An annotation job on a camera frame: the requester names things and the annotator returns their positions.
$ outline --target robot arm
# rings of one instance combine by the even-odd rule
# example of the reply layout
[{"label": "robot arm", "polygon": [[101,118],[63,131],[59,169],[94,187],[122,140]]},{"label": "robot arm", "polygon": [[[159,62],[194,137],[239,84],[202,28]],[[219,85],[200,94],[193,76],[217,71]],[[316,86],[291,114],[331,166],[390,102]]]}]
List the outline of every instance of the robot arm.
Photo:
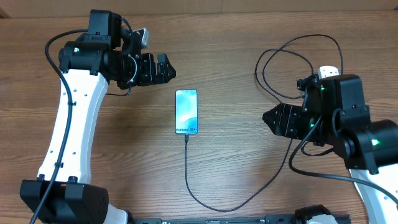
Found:
[{"label": "robot arm", "polygon": [[[141,54],[147,47],[146,29],[132,31],[121,27],[121,16],[111,11],[90,13],[88,33],[69,41],[60,51],[60,69],[72,93],[73,112],[62,162],[50,196],[38,218],[43,223],[132,223],[129,212],[109,204],[108,191],[90,185],[91,146],[98,111],[110,81],[120,89],[167,83],[175,70],[165,54]],[[121,45],[122,51],[114,50]],[[37,180],[23,180],[21,199],[34,212],[47,190],[67,125],[68,96],[61,82],[60,104],[47,155]]]},{"label": "robot arm", "polygon": [[[303,139],[322,115],[322,124],[308,141],[316,146],[332,145],[352,177],[397,195],[398,126],[390,120],[371,122],[361,79],[356,75],[313,75],[299,80],[297,86],[299,90],[307,89],[307,103],[281,103],[264,113],[263,120],[272,132]],[[357,185],[357,189],[371,224],[394,223],[398,219],[393,199],[365,185]]]}]

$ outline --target wire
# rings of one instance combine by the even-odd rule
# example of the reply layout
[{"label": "wire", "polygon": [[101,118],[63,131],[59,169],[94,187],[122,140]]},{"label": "wire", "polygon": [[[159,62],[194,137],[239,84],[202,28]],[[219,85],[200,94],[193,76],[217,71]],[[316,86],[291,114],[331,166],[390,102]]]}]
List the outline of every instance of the wire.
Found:
[{"label": "wire", "polygon": [[329,154],[329,153],[331,153],[331,152],[334,152],[334,149],[331,148],[331,149],[325,150],[325,151],[323,151],[323,152],[321,152],[321,153],[318,153],[318,154],[308,154],[308,153],[305,152],[305,149],[304,149],[304,147],[305,147],[308,143],[309,143],[309,142],[306,142],[306,143],[303,145],[303,147],[301,147],[301,152],[302,152],[304,155],[306,155],[306,156],[324,156],[324,155],[327,155],[327,154]]},{"label": "wire", "polygon": [[68,118],[67,118],[67,125],[65,126],[65,133],[63,134],[63,139],[62,139],[62,143],[61,143],[61,148],[60,148],[60,153],[58,154],[58,159],[57,162],[55,163],[55,168],[54,168],[54,172],[51,176],[49,185],[47,187],[47,189],[44,192],[44,195],[39,203],[39,206],[37,206],[36,211],[33,214],[32,219],[30,219],[30,224],[35,223],[37,217],[39,216],[39,213],[47,199],[47,197],[50,194],[51,188],[55,182],[55,178],[57,177],[58,171],[60,169],[61,166],[61,162],[62,162],[62,157],[63,157],[63,152],[65,150],[65,146],[67,144],[67,140],[68,140],[68,135],[69,135],[69,129],[70,129],[70,123],[72,121],[72,109],[73,109],[73,100],[72,100],[72,93],[70,91],[69,85],[65,79],[65,77],[63,76],[62,72],[58,69],[58,67],[54,64],[53,60],[50,57],[49,54],[49,48],[52,42],[54,42],[55,40],[69,35],[69,34],[75,34],[75,33],[79,33],[79,32],[88,32],[88,30],[86,29],[79,29],[79,30],[71,30],[68,32],[64,32],[62,34],[56,35],[55,37],[51,38],[47,44],[45,45],[44,48],[44,54],[45,57],[47,58],[47,60],[49,61],[50,65],[52,66],[52,68],[57,72],[58,76],[60,77],[66,91],[67,91],[67,96],[68,96]]},{"label": "wire", "polygon": [[200,205],[202,205],[203,207],[208,208],[208,209],[210,209],[210,210],[213,210],[213,211],[216,211],[216,212],[233,212],[233,211],[236,211],[236,210],[240,209],[241,207],[243,207],[243,206],[244,206],[245,204],[247,204],[248,202],[250,202],[250,201],[251,201],[255,196],[257,196],[259,193],[261,193],[261,192],[262,192],[266,187],[268,187],[268,185],[278,176],[279,172],[282,170],[282,168],[283,168],[283,166],[284,166],[284,164],[285,164],[285,161],[286,161],[287,155],[289,154],[289,150],[290,150],[290,147],[291,147],[291,145],[292,145],[292,142],[293,142],[293,139],[290,140],[290,143],[289,143],[289,146],[288,146],[288,148],[287,148],[287,151],[286,151],[284,160],[282,161],[282,164],[280,165],[278,171],[275,173],[275,175],[274,175],[263,187],[261,187],[256,193],[254,193],[251,197],[249,197],[249,199],[247,199],[247,200],[246,200],[245,202],[243,202],[241,205],[239,205],[239,206],[237,206],[237,207],[235,207],[235,208],[231,208],[231,209],[227,209],[227,210],[222,210],[222,209],[217,209],[217,208],[213,208],[213,207],[210,207],[210,206],[208,206],[208,205],[205,205],[204,203],[202,203],[201,201],[199,201],[199,199],[197,199],[197,198],[193,195],[193,193],[191,192],[191,189],[189,188],[189,185],[188,185],[188,174],[187,174],[187,147],[188,147],[188,135],[186,134],[186,135],[185,135],[185,185],[187,186],[188,192],[189,192],[189,194],[191,195],[191,197],[192,197],[193,199],[195,199],[195,201],[197,201]]},{"label": "wire", "polygon": [[336,108],[333,113],[331,114],[331,131],[333,131],[333,134],[335,135],[336,138],[338,138],[338,133],[336,130],[336,115],[338,112],[343,111],[340,108]]},{"label": "wire", "polygon": [[310,35],[303,35],[303,36],[301,36],[301,37],[296,37],[296,38],[294,38],[294,39],[288,41],[287,43],[285,43],[285,44],[284,44],[283,46],[281,46],[279,49],[277,49],[277,50],[275,51],[275,53],[273,53],[273,54],[271,55],[271,57],[269,57],[268,61],[267,61],[266,64],[264,65],[264,68],[262,69],[262,78],[264,79],[264,81],[265,81],[266,85],[268,86],[268,88],[269,88],[270,90],[272,90],[274,93],[276,93],[276,94],[278,94],[279,96],[281,96],[281,97],[288,98],[288,99],[293,99],[293,100],[301,98],[301,96],[296,96],[296,97],[285,96],[285,95],[279,93],[278,91],[274,90],[274,89],[268,84],[268,82],[267,82],[267,80],[266,80],[266,67],[267,67],[268,63],[271,61],[271,59],[272,59],[278,52],[282,51],[283,48],[285,48],[286,46],[288,46],[291,42],[293,42],[293,41],[295,41],[295,40],[297,40],[297,39],[304,38],[304,37],[327,37],[327,38],[331,39],[331,40],[337,45],[337,48],[338,48],[338,51],[339,51],[339,54],[340,54],[340,60],[341,60],[341,75],[343,75],[343,71],[344,71],[343,53],[342,53],[342,51],[341,51],[340,45],[338,44],[338,42],[337,42],[334,38],[330,37],[329,35],[324,35],[324,34],[310,34]]},{"label": "wire", "polygon": [[131,86],[129,86],[129,90],[125,94],[114,94],[114,93],[105,93],[108,96],[128,96],[131,93]]},{"label": "wire", "polygon": [[259,66],[259,63],[260,63],[260,60],[261,60],[262,56],[263,56],[265,53],[267,53],[267,52],[270,52],[270,51],[278,51],[278,50],[279,50],[280,52],[286,52],[286,53],[294,54],[294,55],[299,56],[300,58],[304,59],[304,60],[309,64],[309,66],[311,67],[311,74],[313,74],[313,66],[312,66],[311,62],[310,62],[306,57],[304,57],[303,55],[301,55],[301,54],[299,54],[299,53],[293,52],[293,51],[291,51],[291,50],[268,49],[268,50],[264,51],[264,52],[261,54],[261,56],[259,57],[259,60],[258,60],[257,63],[256,63],[256,67],[255,67],[255,69],[254,69],[254,76],[256,77],[256,80],[257,80],[258,84],[261,86],[261,88],[263,88],[266,92],[268,92],[271,96],[273,96],[279,103],[282,103],[282,101],[281,101],[277,96],[275,96],[275,95],[274,95],[271,91],[269,91],[263,84],[261,84],[261,82],[260,82],[260,80],[259,80],[259,77],[258,77],[258,75],[257,75],[257,67]]},{"label": "wire", "polygon": [[374,184],[372,182],[368,182],[368,181],[356,179],[356,178],[351,178],[351,177],[340,176],[340,175],[330,175],[330,174],[319,174],[319,173],[315,173],[315,172],[307,172],[307,171],[299,170],[293,166],[294,156],[299,151],[300,147],[302,147],[304,145],[304,142],[306,142],[311,137],[311,135],[314,133],[314,130],[316,130],[316,128],[319,126],[321,120],[322,120],[322,117],[319,117],[318,121],[315,123],[315,125],[311,129],[311,131],[294,149],[294,151],[292,152],[292,155],[290,155],[290,158],[289,158],[290,169],[298,174],[307,175],[310,177],[321,177],[321,178],[334,179],[334,180],[343,180],[343,181],[348,181],[348,182],[354,182],[357,184],[367,185],[369,187],[372,187],[372,188],[384,193],[385,195],[387,195],[387,197],[391,198],[391,200],[393,200],[394,203],[396,203],[398,205],[398,199],[395,198],[395,196],[393,196],[390,192],[388,192],[387,190],[383,189],[382,187],[380,187],[377,184]]},{"label": "wire", "polygon": [[127,48],[126,50],[122,50],[122,51],[120,51],[120,54],[122,54],[122,55],[128,55],[130,52],[132,52],[132,48],[133,48],[133,42],[134,42],[134,40],[133,40],[133,38],[132,38],[132,28],[131,28],[131,26],[130,26],[130,24],[129,24],[129,22],[127,21],[127,19],[125,19],[125,18],[121,18],[121,20],[127,25],[127,27],[129,28],[129,31],[130,31],[130,45],[129,45],[129,48]]}]

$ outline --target smartphone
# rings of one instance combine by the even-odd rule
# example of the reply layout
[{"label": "smartphone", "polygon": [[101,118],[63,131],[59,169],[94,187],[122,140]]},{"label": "smartphone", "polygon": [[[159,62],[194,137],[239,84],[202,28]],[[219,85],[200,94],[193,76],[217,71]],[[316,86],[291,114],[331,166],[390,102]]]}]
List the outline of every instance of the smartphone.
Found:
[{"label": "smartphone", "polygon": [[198,134],[198,92],[175,92],[175,133]]}]

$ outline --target wood grain surface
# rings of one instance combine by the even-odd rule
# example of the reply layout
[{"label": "wood grain surface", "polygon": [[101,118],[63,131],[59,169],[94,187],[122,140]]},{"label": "wood grain surface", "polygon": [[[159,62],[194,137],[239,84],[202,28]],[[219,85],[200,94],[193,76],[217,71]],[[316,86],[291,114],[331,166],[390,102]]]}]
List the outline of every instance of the wood grain surface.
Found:
[{"label": "wood grain surface", "polygon": [[[333,213],[350,214],[353,223],[368,223],[353,184],[305,177],[287,166],[235,212],[212,212],[197,204],[185,188],[183,136],[174,133],[175,91],[198,90],[199,133],[188,143],[193,193],[210,206],[235,207],[274,175],[289,143],[261,119],[277,102],[254,80],[260,54],[300,35],[331,35],[343,49],[345,74],[362,78],[372,119],[398,122],[398,12],[127,18],[133,29],[150,30],[146,51],[167,53],[177,77],[165,85],[135,87],[129,97],[105,97],[94,136],[92,184],[107,188],[113,205],[136,218],[210,218],[261,217],[323,204]],[[87,26],[87,17],[0,20],[0,223],[29,222],[32,212],[20,199],[19,187],[21,180],[35,179],[51,140],[60,81],[45,59],[44,45],[61,32]],[[55,61],[59,49],[75,37],[51,46]],[[307,56],[316,69],[340,67],[336,46],[328,39],[299,40],[289,49]],[[310,69],[301,58],[281,53],[266,73],[275,89],[295,96],[296,79]],[[121,93],[115,83],[109,92]],[[310,152],[322,150],[308,147]],[[300,154],[295,165],[348,175],[336,155]]]},{"label": "wood grain surface", "polygon": [[242,12],[319,12],[393,10],[397,0],[0,0],[5,18],[89,16],[90,10],[125,15],[210,14]]}]

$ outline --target usb cable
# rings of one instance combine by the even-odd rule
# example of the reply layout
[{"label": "usb cable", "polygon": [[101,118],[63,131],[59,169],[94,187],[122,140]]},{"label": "usb cable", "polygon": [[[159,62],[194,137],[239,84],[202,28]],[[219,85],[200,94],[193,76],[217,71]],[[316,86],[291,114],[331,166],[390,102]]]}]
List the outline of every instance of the usb cable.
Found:
[{"label": "usb cable", "polygon": [[248,202],[250,202],[250,200],[252,200],[255,196],[257,196],[259,193],[262,192],[262,190],[264,190],[266,187],[268,187],[268,185],[278,176],[279,172],[282,170],[286,158],[287,158],[287,154],[289,153],[290,147],[292,145],[293,139],[290,140],[290,144],[287,148],[284,160],[282,161],[282,164],[279,167],[279,170],[276,172],[276,174],[271,178],[271,180],[269,180],[263,187],[261,187],[256,193],[254,193],[251,197],[249,197],[249,199],[247,199],[245,202],[243,202],[241,205],[235,207],[235,208],[231,208],[231,209],[227,209],[227,210],[222,210],[222,209],[217,209],[217,208],[213,208],[210,207],[208,205],[205,205],[204,203],[202,203],[201,201],[199,201],[199,199],[197,199],[193,193],[191,192],[191,189],[189,188],[188,185],[188,174],[187,174],[187,147],[188,147],[188,140],[189,140],[189,135],[185,134],[185,185],[187,186],[187,190],[189,192],[189,194],[191,195],[191,197],[193,199],[195,199],[195,201],[197,201],[200,205],[202,205],[205,208],[208,208],[210,210],[216,211],[216,212],[233,212],[236,211],[238,209],[240,209],[241,207],[243,207],[245,204],[247,204]]}]

